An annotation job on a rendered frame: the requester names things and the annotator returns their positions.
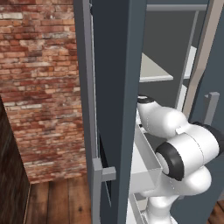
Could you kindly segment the dark grey fridge door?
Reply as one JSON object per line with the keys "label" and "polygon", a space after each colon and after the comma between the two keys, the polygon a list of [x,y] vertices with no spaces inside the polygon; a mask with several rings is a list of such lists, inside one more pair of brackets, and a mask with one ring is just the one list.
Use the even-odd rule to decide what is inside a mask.
{"label": "dark grey fridge door", "polygon": [[[212,127],[224,134],[224,3],[219,7],[220,20],[217,24],[206,69],[192,105],[191,122],[204,122],[205,95],[218,92],[220,98],[214,113]],[[178,199],[171,213],[178,224],[224,224],[224,216],[216,218],[214,206],[224,190],[224,152],[206,165],[212,175],[210,188],[199,195]]]}
{"label": "dark grey fridge door", "polygon": [[90,197],[92,159],[116,171],[101,183],[101,224],[126,224],[146,4],[73,0]]}

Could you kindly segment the white fridge shelf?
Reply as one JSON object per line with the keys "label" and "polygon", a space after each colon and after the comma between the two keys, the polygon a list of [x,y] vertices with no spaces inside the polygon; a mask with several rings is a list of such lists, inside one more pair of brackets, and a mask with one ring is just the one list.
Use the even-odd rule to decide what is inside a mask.
{"label": "white fridge shelf", "polygon": [[173,77],[147,55],[142,53],[140,82],[172,81]]}

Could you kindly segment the white fridge drawer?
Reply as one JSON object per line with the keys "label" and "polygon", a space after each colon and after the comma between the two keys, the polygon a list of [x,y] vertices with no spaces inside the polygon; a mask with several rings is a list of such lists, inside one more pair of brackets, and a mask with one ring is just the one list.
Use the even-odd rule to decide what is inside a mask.
{"label": "white fridge drawer", "polygon": [[154,190],[162,173],[161,164],[151,148],[147,138],[138,125],[135,127],[131,172],[130,193],[142,193]]}

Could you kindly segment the dark grey fridge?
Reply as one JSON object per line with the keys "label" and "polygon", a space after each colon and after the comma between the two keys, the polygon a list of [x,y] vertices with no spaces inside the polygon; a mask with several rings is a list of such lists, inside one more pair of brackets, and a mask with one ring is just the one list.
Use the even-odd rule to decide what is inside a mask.
{"label": "dark grey fridge", "polygon": [[[143,53],[162,67],[173,80],[140,82],[141,95],[148,95],[159,105],[177,109],[180,85],[184,79],[198,13],[194,10],[156,10],[146,13]],[[136,125],[155,150],[165,140],[147,133],[136,107]],[[147,224],[144,211],[148,199],[141,192],[129,193],[126,224]]]}

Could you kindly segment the dark wooden cabinet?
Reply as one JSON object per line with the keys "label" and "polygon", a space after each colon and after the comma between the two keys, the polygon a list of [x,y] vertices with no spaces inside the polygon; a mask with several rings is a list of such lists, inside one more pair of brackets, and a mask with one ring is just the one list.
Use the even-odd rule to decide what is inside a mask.
{"label": "dark wooden cabinet", "polygon": [[30,183],[0,98],[0,224],[24,224]]}

